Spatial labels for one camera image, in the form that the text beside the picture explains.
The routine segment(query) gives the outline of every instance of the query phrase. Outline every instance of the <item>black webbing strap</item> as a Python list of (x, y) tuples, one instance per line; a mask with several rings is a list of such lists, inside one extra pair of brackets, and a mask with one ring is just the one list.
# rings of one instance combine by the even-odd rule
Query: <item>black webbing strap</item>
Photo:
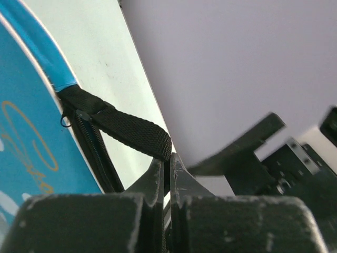
[(118, 111), (78, 85), (63, 89), (58, 96), (65, 107), (121, 143), (162, 161), (170, 159), (171, 138), (153, 122)]

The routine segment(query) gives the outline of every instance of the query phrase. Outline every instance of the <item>black mechanical part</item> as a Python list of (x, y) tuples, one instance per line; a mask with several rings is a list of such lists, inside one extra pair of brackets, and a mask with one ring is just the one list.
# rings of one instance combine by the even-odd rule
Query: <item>black mechanical part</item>
[(321, 126), (321, 132), (337, 147), (337, 107), (332, 106), (324, 118)]
[(195, 176), (225, 175), (235, 194), (254, 195), (275, 182), (254, 151), (284, 126), (275, 113), (270, 113), (221, 152), (188, 171)]
[[(277, 152), (261, 163), (254, 155), (283, 126), (277, 115), (270, 114), (220, 154), (190, 170), (196, 174), (229, 175), (236, 194), (266, 194), (281, 183), (283, 193), (278, 196), (218, 198), (193, 178), (177, 154), (172, 154), (170, 162), (154, 159), (148, 171), (123, 193), (29, 199), (18, 212), (0, 253), (326, 253), (322, 234), (329, 250), (334, 249), (335, 209), (318, 213), (320, 208), (316, 209), (315, 201), (325, 205), (326, 196), (328, 203), (334, 201), (329, 191), (330, 180), (334, 179), (332, 170), (321, 162), (317, 165), (319, 158), (308, 151), (309, 147), (294, 146), (293, 142), (287, 142), (282, 149), (286, 159)], [(287, 164), (288, 159), (297, 164), (296, 171), (309, 168), (309, 172), (299, 176), (291, 171), (287, 176), (289, 168), (277, 162)], [(309, 167), (311, 162), (317, 166)], [(279, 167), (284, 175), (277, 171)], [(171, 225), (170, 220), (164, 221), (163, 212), (163, 197), (168, 189)], [(322, 234), (305, 204), (284, 195), (300, 197), (316, 213)]]

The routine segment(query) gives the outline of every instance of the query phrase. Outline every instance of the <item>zipper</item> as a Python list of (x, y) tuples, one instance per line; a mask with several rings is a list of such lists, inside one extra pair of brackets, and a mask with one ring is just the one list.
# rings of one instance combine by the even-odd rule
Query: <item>zipper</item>
[(76, 113), (70, 120), (76, 138), (103, 191), (123, 192), (124, 187), (110, 160), (99, 129)]

